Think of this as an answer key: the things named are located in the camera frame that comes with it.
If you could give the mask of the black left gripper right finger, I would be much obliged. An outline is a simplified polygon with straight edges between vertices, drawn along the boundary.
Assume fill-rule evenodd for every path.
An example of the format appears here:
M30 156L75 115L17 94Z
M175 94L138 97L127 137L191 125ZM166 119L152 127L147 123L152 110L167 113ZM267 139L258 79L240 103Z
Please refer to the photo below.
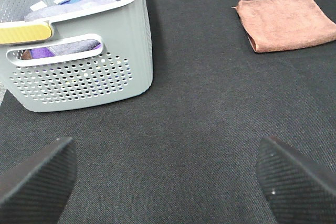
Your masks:
M256 174L278 223L335 223L335 173L323 165L265 136Z

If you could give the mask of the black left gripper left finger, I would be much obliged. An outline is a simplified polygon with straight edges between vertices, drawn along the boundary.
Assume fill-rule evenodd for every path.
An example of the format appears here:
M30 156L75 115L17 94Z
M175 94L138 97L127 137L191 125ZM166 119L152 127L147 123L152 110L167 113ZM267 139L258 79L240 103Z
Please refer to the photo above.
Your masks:
M1 175L1 223L57 223L76 178L74 140L58 138Z

